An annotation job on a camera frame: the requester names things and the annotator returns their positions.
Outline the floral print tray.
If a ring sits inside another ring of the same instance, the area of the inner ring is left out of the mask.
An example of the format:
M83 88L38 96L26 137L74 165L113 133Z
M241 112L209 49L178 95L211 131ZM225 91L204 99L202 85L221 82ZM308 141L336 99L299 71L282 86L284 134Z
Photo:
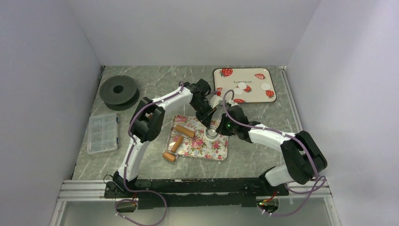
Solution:
M219 120L212 120L211 127L217 127ZM173 144L171 137L175 138L176 134L172 134L172 129L175 125L181 125L188 129L195 131L193 139L184 139L182 145L177 150L178 156L198 157L212 160L222 161L227 158L228 154L228 137L220 135L216 141L209 141L205 138L204 130L207 129L197 118L183 115L176 115L173 117L171 129L166 144L166 149Z

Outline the wooden rolling pin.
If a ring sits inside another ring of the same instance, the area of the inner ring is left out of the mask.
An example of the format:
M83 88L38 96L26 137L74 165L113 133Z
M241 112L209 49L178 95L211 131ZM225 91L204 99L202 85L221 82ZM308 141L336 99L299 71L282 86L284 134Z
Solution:
M177 124L172 129L171 136L173 134L176 134L175 138L171 137L173 145L170 148L167 148L162 155L165 160L170 162L175 162L177 160L178 158L177 150L182 145L184 139L194 138L195 131Z

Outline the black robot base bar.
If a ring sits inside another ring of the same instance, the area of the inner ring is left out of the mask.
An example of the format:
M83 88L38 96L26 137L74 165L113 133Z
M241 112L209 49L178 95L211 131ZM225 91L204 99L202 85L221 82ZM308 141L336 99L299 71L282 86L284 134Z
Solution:
M137 179L123 186L106 182L106 199L137 198L138 208L227 206L255 207L262 199L287 196L284 185L271 186L259 178Z

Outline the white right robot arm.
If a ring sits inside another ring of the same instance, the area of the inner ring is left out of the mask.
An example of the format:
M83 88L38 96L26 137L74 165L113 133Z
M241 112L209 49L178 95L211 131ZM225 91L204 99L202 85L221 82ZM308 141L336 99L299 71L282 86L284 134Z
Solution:
M236 135L249 143L264 145L281 152L284 164L266 170L260 178L259 189L271 195L279 185L296 182L304 185L327 167L327 160L307 131L286 133L257 121L248 121L238 105L229 107L222 115L216 132L223 136Z

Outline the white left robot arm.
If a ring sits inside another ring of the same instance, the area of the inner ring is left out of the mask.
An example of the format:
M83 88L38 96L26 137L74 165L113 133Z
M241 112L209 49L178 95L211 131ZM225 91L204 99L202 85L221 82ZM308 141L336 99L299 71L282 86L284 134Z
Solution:
M124 198L134 194L135 181L145 150L162 130L165 114L179 107L190 105L195 116L207 129L211 126L216 110L207 100L211 87L200 79L196 83L180 82L176 90L155 99L144 97L130 121L128 135L130 143L122 165L112 179L117 183L117 192Z

